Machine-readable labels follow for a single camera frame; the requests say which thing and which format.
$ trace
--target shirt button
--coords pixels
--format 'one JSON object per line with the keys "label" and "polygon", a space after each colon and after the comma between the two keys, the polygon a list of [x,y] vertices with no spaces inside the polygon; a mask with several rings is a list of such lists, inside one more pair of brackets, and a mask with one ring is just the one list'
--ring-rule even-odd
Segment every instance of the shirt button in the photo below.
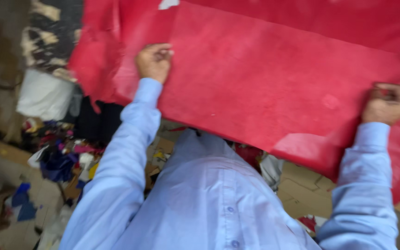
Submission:
{"label": "shirt button", "polygon": [[233,241],[231,241],[231,246],[234,247],[234,248],[239,248],[240,243],[238,241],[236,241],[236,240],[233,240]]}

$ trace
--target left hand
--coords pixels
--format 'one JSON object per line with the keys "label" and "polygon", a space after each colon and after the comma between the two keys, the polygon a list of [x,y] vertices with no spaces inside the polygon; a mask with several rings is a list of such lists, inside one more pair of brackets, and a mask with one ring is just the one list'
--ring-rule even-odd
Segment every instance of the left hand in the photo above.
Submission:
{"label": "left hand", "polygon": [[140,78],[152,78],[164,84],[174,51],[170,44],[149,44],[135,57]]}

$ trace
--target man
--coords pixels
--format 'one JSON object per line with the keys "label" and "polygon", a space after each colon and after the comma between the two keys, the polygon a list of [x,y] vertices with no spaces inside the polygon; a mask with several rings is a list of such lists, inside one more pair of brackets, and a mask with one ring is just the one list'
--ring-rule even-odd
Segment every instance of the man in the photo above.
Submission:
{"label": "man", "polygon": [[159,127],[156,103],[170,48],[148,45],[136,57],[141,80],[135,99],[122,111],[123,123],[84,188],[60,249],[396,249],[387,153],[390,126],[400,119],[395,84],[372,90],[342,160],[333,214],[317,235],[319,245],[223,139],[198,137],[191,129],[180,136],[144,201],[146,149]]}

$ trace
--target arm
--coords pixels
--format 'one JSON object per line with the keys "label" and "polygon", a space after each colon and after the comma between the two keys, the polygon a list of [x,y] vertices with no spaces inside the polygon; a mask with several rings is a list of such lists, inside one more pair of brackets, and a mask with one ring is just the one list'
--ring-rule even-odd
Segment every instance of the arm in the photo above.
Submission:
{"label": "arm", "polygon": [[[394,92],[396,100],[382,95],[382,89]],[[324,250],[396,249],[387,143],[390,126],[400,119],[400,86],[376,84],[362,119],[355,143],[342,159],[332,192],[333,213],[317,235]]]}
{"label": "arm", "polygon": [[[152,61],[154,54],[161,53],[162,46],[169,49],[164,44],[152,45],[136,58],[141,76],[151,78],[140,80],[134,101],[121,112],[122,124],[106,148],[94,179],[84,187],[83,198],[61,240],[61,250],[110,249],[144,200],[146,149],[160,124],[161,114],[156,103],[163,88],[161,82],[169,70],[169,57]],[[149,54],[152,56],[145,58],[144,63],[140,61]],[[142,74],[149,66],[158,69],[162,61],[165,65],[160,71],[165,72],[164,78],[158,74]]]}

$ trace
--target red leather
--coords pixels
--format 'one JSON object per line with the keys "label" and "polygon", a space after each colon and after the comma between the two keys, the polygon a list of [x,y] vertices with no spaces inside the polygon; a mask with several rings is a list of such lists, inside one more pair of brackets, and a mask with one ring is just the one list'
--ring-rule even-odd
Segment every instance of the red leather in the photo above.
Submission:
{"label": "red leather", "polygon": [[[173,44],[158,108],[337,179],[374,81],[400,83],[400,0],[86,0],[69,62],[92,100],[129,103],[133,58]],[[400,122],[389,148],[400,202]]]}

